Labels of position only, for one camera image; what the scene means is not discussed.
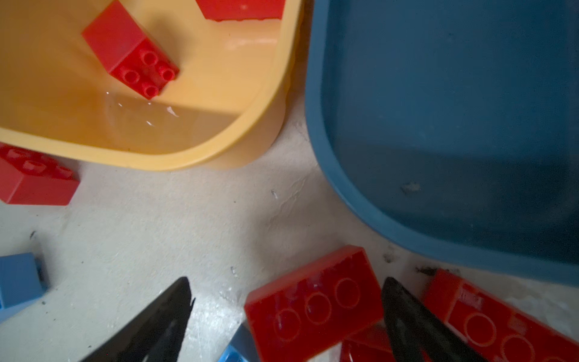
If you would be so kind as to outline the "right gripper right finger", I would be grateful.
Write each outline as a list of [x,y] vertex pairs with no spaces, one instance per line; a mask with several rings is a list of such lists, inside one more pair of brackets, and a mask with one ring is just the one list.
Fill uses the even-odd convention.
[[384,323],[397,361],[484,361],[397,279],[381,289]]

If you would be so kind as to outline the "blue lego centre upturned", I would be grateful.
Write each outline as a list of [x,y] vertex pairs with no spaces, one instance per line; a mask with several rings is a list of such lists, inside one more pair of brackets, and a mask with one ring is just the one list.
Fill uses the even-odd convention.
[[1,322],[43,297],[48,286],[33,253],[1,257]]

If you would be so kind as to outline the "blue lego right centre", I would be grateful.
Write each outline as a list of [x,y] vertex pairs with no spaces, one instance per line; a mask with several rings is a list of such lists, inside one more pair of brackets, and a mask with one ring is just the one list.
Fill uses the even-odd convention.
[[260,362],[253,336],[245,324],[238,327],[218,362]]

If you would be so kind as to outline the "red lego flat left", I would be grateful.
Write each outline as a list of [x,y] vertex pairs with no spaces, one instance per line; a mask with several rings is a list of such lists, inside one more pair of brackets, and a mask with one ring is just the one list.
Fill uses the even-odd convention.
[[244,304],[263,361],[307,361],[383,317],[366,251],[347,245],[251,291]]

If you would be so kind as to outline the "red lego long centre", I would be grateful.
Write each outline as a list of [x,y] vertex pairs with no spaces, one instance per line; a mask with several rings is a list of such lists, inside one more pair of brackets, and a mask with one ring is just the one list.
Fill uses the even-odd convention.
[[80,180],[59,161],[39,152],[1,145],[1,201],[8,205],[66,206]]

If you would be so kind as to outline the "red lego flat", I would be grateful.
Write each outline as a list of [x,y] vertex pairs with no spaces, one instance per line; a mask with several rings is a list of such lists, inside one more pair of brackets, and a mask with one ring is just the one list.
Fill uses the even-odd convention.
[[437,271],[422,301],[489,361],[578,360],[576,341],[448,271]]
[[388,332],[380,324],[356,333],[342,342],[341,362],[395,362]]
[[383,317],[366,251],[347,245],[251,291],[244,304],[263,361],[307,361]]

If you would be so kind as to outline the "red lego flat lower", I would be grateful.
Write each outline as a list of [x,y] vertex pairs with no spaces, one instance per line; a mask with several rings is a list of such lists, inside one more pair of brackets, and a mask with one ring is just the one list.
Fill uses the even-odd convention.
[[380,324],[356,333],[342,342],[341,362],[395,362],[388,332]]

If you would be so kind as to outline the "red lego left upright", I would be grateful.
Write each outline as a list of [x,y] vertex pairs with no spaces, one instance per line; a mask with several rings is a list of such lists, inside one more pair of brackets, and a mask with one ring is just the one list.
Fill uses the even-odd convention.
[[212,21],[281,19],[284,0],[197,0],[201,13]]

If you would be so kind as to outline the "yellow plastic bin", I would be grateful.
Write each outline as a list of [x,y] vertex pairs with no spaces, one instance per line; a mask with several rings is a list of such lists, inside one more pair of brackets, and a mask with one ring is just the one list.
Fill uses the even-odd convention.
[[1,141],[138,170],[277,139],[302,1],[3,1]]

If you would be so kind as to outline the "dark blue plastic bin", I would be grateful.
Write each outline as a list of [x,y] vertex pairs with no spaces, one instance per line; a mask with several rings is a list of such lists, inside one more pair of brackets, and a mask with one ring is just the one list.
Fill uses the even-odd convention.
[[577,285],[576,1],[317,1],[305,117],[378,234]]

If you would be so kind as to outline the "red lego tall block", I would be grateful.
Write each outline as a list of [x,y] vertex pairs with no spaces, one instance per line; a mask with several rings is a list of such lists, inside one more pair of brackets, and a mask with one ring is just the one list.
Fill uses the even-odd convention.
[[110,3],[81,35],[108,74],[148,100],[179,75],[178,66],[119,1]]

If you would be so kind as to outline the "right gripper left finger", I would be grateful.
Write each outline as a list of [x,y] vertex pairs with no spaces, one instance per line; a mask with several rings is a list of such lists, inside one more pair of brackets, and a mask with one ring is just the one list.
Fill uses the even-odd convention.
[[85,361],[176,361],[195,299],[189,280],[178,278]]

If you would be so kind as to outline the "red lego flat right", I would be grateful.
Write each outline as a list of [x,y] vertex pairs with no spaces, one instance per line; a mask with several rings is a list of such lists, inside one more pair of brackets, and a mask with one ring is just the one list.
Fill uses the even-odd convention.
[[448,271],[437,271],[422,301],[489,361],[578,360],[576,341]]

